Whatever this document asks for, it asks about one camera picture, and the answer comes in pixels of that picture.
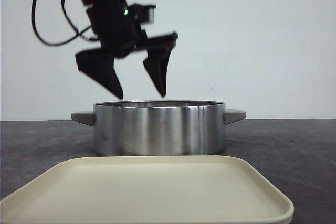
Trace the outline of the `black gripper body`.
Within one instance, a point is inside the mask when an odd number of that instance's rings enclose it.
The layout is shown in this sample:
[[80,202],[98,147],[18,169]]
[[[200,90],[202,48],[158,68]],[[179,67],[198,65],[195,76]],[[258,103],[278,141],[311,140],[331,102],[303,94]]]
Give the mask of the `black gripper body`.
[[120,6],[93,6],[87,10],[91,28],[101,47],[113,57],[124,58],[133,51],[148,50],[163,46],[175,46],[176,32],[157,37],[148,37],[142,25],[135,22],[126,4]]

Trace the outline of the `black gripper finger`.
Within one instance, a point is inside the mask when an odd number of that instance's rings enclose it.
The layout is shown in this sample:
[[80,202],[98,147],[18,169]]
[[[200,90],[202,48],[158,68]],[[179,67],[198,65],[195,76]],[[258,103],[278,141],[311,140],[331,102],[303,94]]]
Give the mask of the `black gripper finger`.
[[173,46],[163,46],[147,50],[143,65],[161,97],[166,96],[167,69]]
[[83,50],[75,55],[78,70],[119,99],[123,90],[114,69],[114,57],[104,49]]

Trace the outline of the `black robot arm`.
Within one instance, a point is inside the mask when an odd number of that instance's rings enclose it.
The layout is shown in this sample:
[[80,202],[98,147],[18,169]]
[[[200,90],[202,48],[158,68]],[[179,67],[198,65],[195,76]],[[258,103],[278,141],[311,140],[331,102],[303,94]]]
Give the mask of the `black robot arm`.
[[148,37],[143,24],[153,22],[155,5],[128,5],[126,0],[82,0],[99,48],[76,53],[78,70],[119,99],[123,90],[114,69],[114,60],[135,51],[147,51],[143,65],[159,94],[166,95],[167,67],[178,34]]

